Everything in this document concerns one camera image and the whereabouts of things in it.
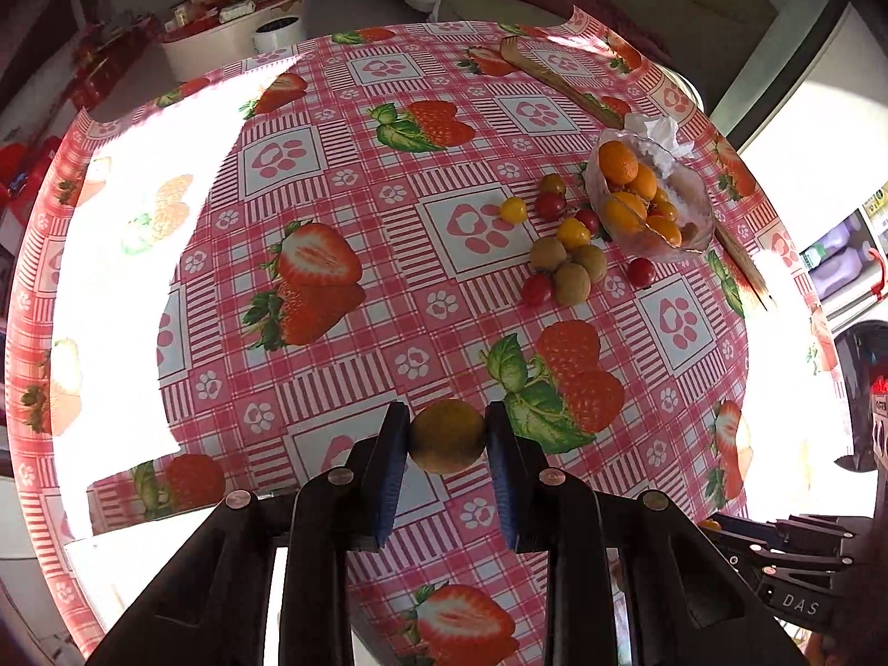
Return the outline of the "white crumpled tissue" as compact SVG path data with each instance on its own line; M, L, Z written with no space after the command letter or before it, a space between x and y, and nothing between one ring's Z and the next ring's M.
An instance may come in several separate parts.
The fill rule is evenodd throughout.
M670 152L674 158L685 158L694 149L692 142L679 142L679 125L670 116L653 117L644 114L628 113L623 116L626 131L656 143Z

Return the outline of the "green-brown longan fruit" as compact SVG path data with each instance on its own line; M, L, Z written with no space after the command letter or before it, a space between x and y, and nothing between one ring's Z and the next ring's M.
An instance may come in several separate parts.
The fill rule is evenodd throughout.
M485 420L461 400L425 407L410 425L410 456L430 473L453 475L473 466L485 449Z

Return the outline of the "orange mandarin in bowl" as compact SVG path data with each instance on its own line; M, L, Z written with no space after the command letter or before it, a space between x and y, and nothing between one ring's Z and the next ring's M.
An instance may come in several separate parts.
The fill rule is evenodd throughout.
M638 174L635 153L620 140L608 140L599 146L598 163L605 179L619 188L630 184Z

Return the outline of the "metal rectangular tray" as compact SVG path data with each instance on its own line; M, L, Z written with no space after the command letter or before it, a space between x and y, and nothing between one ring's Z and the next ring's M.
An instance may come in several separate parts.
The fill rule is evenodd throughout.
M105 636L90 664L275 664L289 514L233 493L65 547Z

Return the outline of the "white round side table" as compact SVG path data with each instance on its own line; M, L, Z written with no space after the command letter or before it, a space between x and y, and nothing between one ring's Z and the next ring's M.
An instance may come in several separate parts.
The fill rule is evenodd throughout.
M221 68L230 62L253 57L258 50L254 33L273 19L300 18L304 0L243 0L235 4L239 14L221 19L221 12L191 21L185 26L164 33L159 40L165 60L176 81Z

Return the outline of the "pink strawberry checkered tablecloth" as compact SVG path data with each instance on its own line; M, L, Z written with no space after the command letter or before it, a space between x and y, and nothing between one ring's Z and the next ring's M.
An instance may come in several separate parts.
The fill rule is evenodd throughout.
M602 123L670 116L721 245L650 284L608 236L570 304L531 246L580 246ZM113 122L80 114L36 193L4 355L18 499L78 648L105 636L65 547L339 466L385 407L501 400L556 465L685 513L833 511L852 450L801 254L729 142L592 15L337 33L212 70Z

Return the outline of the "glass fruit bowl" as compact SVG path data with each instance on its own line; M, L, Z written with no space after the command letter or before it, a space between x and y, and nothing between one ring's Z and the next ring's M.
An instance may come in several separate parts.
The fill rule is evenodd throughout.
M626 143L638 159L637 177L622 188L599 170L598 149L608 140ZM702 176L650 140L604 129L583 178L593 212L624 256L685 261L712 241L715 215Z

